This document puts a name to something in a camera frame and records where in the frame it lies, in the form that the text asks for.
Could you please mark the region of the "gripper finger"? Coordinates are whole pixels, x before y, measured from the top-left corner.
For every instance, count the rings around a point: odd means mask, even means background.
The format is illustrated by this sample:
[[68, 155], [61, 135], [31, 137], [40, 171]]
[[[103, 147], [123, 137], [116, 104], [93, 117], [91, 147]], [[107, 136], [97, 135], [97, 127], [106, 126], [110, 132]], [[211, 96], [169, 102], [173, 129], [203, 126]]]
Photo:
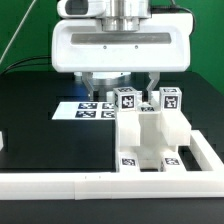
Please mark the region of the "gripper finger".
[[83, 72], [82, 82], [89, 92], [89, 98], [96, 100], [98, 98], [98, 89], [93, 84], [93, 74], [91, 72]]
[[156, 85], [158, 84], [158, 82], [160, 80], [160, 73], [159, 72], [150, 72], [149, 79], [150, 79], [150, 82], [149, 82], [146, 90], [148, 93], [148, 99], [151, 100], [152, 99], [152, 91], [154, 90], [154, 88], [156, 87]]

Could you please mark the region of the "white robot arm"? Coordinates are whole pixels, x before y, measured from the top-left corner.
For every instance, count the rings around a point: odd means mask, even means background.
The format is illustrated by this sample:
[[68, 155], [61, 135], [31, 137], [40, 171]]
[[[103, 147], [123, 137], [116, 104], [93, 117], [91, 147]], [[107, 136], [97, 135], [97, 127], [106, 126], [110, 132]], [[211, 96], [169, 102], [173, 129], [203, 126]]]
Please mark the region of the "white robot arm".
[[153, 88], [162, 72], [186, 70], [195, 17], [169, 1], [59, 0], [52, 66], [80, 75], [92, 100], [127, 73], [149, 73]]

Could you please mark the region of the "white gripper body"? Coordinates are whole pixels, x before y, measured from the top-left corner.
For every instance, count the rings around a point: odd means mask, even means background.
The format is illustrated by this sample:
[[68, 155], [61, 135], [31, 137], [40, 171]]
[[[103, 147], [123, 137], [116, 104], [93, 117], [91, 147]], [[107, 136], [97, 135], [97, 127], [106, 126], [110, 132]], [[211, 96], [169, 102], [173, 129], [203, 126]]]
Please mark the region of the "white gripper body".
[[193, 18], [154, 14], [136, 32], [105, 32], [98, 19], [60, 21], [52, 38], [58, 72], [175, 72], [190, 65]]

